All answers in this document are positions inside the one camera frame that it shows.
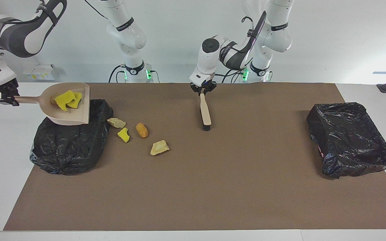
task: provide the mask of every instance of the plastic bag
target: plastic bag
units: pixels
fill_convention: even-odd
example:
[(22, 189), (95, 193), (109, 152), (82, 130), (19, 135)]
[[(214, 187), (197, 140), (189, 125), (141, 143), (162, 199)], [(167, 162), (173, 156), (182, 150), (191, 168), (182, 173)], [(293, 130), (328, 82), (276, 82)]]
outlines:
[(46, 118), (38, 127), (29, 159), (50, 174), (78, 174), (93, 168), (104, 150), (113, 110), (90, 101), (89, 124), (61, 126)]
[(363, 105), (317, 104), (307, 121), (325, 175), (360, 176), (386, 169), (386, 142)]

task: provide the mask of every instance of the brush handle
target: brush handle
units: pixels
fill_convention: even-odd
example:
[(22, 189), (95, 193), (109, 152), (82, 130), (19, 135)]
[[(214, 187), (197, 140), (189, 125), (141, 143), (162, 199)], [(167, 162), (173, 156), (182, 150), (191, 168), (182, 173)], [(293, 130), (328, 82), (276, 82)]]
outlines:
[(39, 104), (39, 96), (14, 96), (14, 99), (20, 104)]
[(200, 94), (200, 113), (202, 114), (203, 124), (206, 126), (211, 125), (211, 116), (209, 115), (208, 104), (205, 101), (205, 94)]

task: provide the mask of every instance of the table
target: table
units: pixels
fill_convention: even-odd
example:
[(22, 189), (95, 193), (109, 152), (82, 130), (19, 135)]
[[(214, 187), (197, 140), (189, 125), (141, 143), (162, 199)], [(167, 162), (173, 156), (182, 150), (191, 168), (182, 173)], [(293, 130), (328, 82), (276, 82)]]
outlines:
[[(42, 92), (48, 83), (23, 83), (23, 95), (35, 95)], [(386, 95), (375, 86), (338, 84), (345, 101), (363, 104), (377, 128), (386, 139)], [(18, 195), (33, 167), (32, 163), (16, 162), (28, 158), (35, 127), (44, 118), (44, 114), (34, 105), (22, 109), (0, 105), (0, 231), (17, 200)], [(109, 240), (128, 238), (131, 240), (175, 240), (187, 239), (229, 239), (229, 240), (382, 240), (386, 239), (386, 230), (254, 230), (254, 231), (195, 231), (195, 232), (0, 232), (0, 240), (34, 240), (58, 238), (87, 238), (95, 240), (106, 236)]]

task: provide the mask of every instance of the dustpan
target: dustpan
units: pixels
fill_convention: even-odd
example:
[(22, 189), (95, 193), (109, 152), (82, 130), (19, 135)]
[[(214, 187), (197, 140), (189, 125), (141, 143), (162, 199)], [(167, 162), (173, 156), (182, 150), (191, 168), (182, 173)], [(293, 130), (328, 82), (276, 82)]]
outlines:
[[(65, 112), (57, 105), (51, 104), (52, 95), (68, 90), (80, 92), (83, 96), (77, 109), (68, 108)], [(90, 87), (84, 83), (54, 84), (43, 91), (40, 96), (15, 96), (21, 104), (39, 104), (41, 111), (54, 123), (63, 126), (89, 124)]]

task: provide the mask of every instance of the yellow sponge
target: yellow sponge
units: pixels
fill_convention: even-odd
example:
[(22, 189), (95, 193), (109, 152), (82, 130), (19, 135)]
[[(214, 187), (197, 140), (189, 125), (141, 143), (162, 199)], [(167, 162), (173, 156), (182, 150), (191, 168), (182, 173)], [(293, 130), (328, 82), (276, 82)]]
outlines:
[(55, 98), (56, 104), (58, 104), (59, 108), (61, 108), (63, 111), (68, 111), (68, 109), (66, 108), (66, 104), (73, 100), (75, 100), (75, 95), (72, 90), (66, 91), (65, 93)]
[(71, 107), (71, 108), (76, 109), (76, 108), (78, 108), (78, 103), (80, 102), (81, 98), (83, 98), (83, 96), (80, 92), (74, 92), (74, 96), (75, 96), (75, 99), (66, 105)]
[(124, 141), (124, 143), (127, 143), (130, 139), (130, 136), (127, 134), (127, 131), (127, 128), (123, 128), (117, 133), (117, 136), (119, 136)]

